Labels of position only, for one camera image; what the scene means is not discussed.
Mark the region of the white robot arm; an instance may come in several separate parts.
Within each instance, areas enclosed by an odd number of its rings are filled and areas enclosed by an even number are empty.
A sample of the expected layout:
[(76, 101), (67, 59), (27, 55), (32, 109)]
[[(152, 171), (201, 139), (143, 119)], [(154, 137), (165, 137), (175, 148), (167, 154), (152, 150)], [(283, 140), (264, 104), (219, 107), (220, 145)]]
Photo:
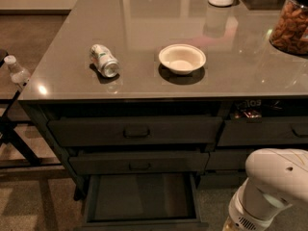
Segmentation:
[(266, 231), (282, 211), (308, 207), (308, 151), (263, 148), (246, 159), (247, 178), (234, 193), (222, 231)]

